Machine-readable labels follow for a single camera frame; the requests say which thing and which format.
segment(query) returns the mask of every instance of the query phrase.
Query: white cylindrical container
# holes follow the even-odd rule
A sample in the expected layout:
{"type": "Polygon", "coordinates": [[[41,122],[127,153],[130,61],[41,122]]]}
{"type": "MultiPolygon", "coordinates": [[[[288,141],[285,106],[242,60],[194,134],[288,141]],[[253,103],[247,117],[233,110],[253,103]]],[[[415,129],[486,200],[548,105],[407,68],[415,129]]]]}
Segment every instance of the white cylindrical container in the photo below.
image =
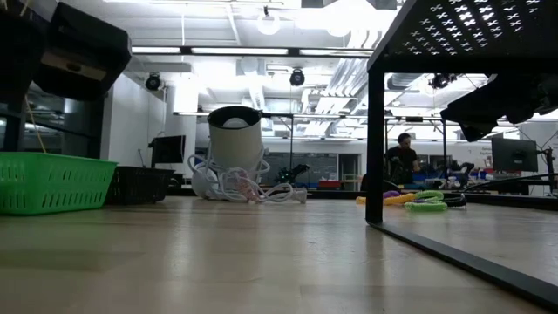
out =
{"type": "Polygon", "coordinates": [[[262,151],[262,113],[246,106],[226,106],[208,116],[214,162],[220,167],[256,170],[262,151]]]}

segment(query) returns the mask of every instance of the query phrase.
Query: man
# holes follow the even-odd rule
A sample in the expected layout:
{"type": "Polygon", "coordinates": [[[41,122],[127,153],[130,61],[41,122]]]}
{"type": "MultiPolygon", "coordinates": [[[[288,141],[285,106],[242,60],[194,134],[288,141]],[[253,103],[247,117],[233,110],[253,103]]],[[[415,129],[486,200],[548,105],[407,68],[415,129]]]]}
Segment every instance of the man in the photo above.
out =
{"type": "Polygon", "coordinates": [[[398,163],[403,167],[403,173],[400,176],[400,182],[397,184],[412,183],[412,171],[420,171],[417,153],[411,149],[411,135],[409,133],[401,133],[398,136],[398,144],[396,147],[388,149],[385,154],[386,159],[390,163],[391,173],[398,163]]]}

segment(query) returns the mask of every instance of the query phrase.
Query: security camera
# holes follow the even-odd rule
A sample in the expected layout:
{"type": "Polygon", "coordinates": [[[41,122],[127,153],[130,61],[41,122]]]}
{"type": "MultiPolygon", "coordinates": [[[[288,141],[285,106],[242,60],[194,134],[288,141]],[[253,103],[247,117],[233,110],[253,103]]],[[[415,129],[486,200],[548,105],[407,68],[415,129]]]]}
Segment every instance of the security camera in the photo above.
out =
{"type": "Polygon", "coordinates": [[[290,75],[290,84],[292,86],[301,86],[304,84],[304,74],[302,69],[295,69],[290,75]]]}
{"type": "Polygon", "coordinates": [[[160,73],[150,73],[146,80],[146,88],[150,91],[160,91],[165,84],[160,79],[160,73]]]}
{"type": "Polygon", "coordinates": [[[434,78],[428,82],[428,85],[433,89],[442,89],[456,80],[457,74],[455,73],[436,73],[434,78]]]}

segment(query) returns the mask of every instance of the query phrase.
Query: black monitor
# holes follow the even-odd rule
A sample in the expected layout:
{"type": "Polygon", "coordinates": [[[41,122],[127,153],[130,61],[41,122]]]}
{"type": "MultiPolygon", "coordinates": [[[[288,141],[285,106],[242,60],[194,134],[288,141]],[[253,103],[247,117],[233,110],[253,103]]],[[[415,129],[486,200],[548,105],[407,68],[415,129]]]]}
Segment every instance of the black monitor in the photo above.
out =
{"type": "Polygon", "coordinates": [[[532,140],[492,139],[493,169],[539,171],[537,145],[532,140]]]}
{"type": "Polygon", "coordinates": [[[153,139],[152,167],[158,163],[184,162],[184,147],[186,136],[167,136],[153,139]]]}

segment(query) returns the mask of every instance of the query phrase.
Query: green plastic basket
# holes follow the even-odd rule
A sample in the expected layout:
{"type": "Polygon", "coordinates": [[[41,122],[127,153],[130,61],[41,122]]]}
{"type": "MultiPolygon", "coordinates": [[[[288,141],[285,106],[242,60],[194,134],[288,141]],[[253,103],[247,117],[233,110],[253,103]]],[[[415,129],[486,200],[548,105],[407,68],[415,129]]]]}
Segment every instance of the green plastic basket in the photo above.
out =
{"type": "Polygon", "coordinates": [[[58,154],[0,153],[0,214],[100,208],[116,165],[58,154]]]}

